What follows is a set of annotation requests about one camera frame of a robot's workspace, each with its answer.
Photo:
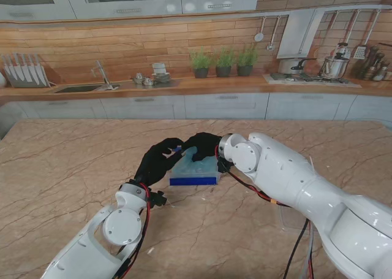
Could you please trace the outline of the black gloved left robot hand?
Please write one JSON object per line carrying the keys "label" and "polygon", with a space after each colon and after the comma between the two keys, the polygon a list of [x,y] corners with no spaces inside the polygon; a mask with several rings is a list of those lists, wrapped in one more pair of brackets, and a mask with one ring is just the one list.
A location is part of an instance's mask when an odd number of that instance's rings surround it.
{"label": "black gloved left robot hand", "polygon": [[173,150],[182,144],[181,139],[166,138],[153,145],[143,156],[134,180],[146,186],[159,182],[183,157],[180,151],[173,153]]}

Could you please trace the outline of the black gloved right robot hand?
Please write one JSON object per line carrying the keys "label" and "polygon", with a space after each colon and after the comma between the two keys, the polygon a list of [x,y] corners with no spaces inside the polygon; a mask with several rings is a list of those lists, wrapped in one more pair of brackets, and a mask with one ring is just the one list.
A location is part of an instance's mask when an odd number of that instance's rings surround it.
{"label": "black gloved right robot hand", "polygon": [[221,138],[221,136],[215,134],[200,132],[185,141],[181,148],[185,151],[190,147],[196,147],[197,152],[193,154],[192,160],[193,162],[202,161],[206,157],[215,155],[215,149],[220,143]]}

